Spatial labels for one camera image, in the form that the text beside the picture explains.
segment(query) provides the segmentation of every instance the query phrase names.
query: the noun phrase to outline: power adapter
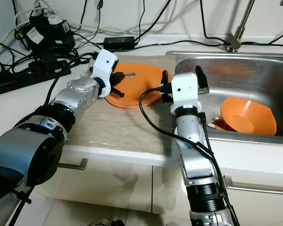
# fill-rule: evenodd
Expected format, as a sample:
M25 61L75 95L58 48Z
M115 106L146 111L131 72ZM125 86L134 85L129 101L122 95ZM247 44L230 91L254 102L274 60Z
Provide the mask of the power adapter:
M134 37L115 37L115 38L105 38L103 42L104 49L115 50L115 49L134 49Z

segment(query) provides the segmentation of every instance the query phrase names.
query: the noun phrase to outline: cabinet handle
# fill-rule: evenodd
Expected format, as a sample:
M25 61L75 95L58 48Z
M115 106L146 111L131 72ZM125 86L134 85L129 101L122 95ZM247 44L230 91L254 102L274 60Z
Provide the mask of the cabinet handle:
M58 167L60 168L67 168L67 169L74 169L74 170L85 170L88 163L88 159L82 159L80 165L73 165L73 164L65 164L65 163L58 163Z
M238 191L247 191L247 192L260 192L268 194L283 194L283 189L273 189L273 188L263 188L256 187L254 185L234 185L232 177L229 175L223 176L225 186L227 189L238 190Z

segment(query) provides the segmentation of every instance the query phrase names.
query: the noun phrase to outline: cabinet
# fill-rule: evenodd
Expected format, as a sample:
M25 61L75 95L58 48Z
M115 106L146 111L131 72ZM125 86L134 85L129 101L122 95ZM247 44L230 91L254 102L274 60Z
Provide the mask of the cabinet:
M81 159L63 156L62 163ZM151 211L152 166L89 159L85 170L61 169L36 191L52 198Z
M241 169L221 169L234 184L283 187L283 174ZM229 190L241 226L283 226L283 195ZM153 168L153 212L189 218L189 202L179 167Z

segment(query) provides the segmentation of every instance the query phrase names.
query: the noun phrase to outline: silver robot arm segment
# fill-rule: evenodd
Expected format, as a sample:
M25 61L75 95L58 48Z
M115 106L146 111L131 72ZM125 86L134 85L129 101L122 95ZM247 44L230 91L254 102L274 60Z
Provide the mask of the silver robot arm segment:
M0 201L9 205L5 196L21 199L19 192L54 175L72 126L98 97L110 94L109 79L117 62L115 54L102 49L90 78L68 82L49 105L40 106L0 137Z
M175 134L204 145L204 130L199 121L201 103L198 101L198 79L194 73L177 74L172 82L176 117ZM216 169L211 160L197 152L192 145L175 139L173 151L179 153L180 167L190 202L193 226L234 226L231 213L220 197Z

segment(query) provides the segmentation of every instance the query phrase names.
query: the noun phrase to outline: sink basin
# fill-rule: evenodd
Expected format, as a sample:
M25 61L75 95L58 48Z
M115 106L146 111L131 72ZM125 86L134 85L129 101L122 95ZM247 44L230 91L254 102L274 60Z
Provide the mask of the sink basin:
M211 139L283 144L283 54L173 52L175 73L195 72L199 65L207 76L210 93L199 95L207 121L220 116L222 102L242 97L271 108L277 123L275 136L244 134L208 128Z

